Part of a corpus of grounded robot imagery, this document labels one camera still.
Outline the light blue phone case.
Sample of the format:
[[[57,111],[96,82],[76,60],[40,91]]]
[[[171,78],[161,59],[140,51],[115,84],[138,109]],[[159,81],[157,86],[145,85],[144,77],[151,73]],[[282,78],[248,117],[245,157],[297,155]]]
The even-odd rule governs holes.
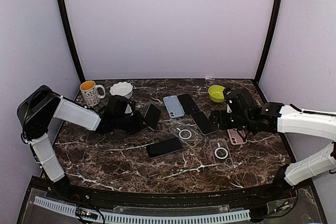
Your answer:
[[[180,104],[177,96],[171,95],[163,98],[163,102],[169,114],[169,117],[172,119],[181,118],[185,115],[184,109]]]

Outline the black phone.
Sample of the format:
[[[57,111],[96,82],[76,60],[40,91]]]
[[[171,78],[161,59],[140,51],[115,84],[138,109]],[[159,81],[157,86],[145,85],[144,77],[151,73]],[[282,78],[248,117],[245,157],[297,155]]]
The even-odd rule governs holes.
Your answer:
[[[192,114],[199,111],[198,106],[190,94],[180,94],[177,96],[177,98],[186,114]]]

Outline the clear magsafe phone case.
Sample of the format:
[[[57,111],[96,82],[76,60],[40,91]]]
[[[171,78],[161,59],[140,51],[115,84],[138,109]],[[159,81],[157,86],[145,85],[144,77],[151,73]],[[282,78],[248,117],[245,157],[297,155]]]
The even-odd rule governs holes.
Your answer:
[[[179,140],[190,147],[195,147],[203,140],[200,134],[183,123],[174,123],[169,127],[169,130]]]

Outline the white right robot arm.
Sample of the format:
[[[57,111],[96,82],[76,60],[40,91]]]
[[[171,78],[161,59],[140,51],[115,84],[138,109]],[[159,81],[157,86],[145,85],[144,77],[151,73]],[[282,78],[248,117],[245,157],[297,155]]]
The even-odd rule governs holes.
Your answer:
[[[293,104],[227,100],[225,110],[212,111],[209,119],[221,130],[245,130],[253,135],[259,132],[297,133],[331,140],[325,148],[309,157],[280,167],[268,188],[273,200],[287,193],[288,187],[320,175],[335,172],[335,113],[309,111]]]

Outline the pink phone case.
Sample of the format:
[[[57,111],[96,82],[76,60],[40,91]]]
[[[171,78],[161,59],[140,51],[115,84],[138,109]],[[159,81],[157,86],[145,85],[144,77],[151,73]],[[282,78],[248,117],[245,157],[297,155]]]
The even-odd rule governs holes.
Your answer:
[[[247,143],[246,135],[244,131],[238,129],[227,130],[229,140],[232,145],[243,145]]]

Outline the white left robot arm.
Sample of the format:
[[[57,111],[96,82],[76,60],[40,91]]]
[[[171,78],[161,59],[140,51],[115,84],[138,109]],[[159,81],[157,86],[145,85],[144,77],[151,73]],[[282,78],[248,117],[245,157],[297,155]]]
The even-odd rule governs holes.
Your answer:
[[[142,131],[148,123],[135,108],[135,102],[120,95],[113,95],[107,105],[96,110],[58,94],[46,85],[26,98],[18,106],[16,115],[22,127],[22,142],[29,145],[35,162],[55,183],[53,191],[63,201],[74,197],[74,189],[63,181],[66,173],[49,137],[49,128],[54,121],[60,127],[68,123],[101,135],[116,130],[133,135]]]

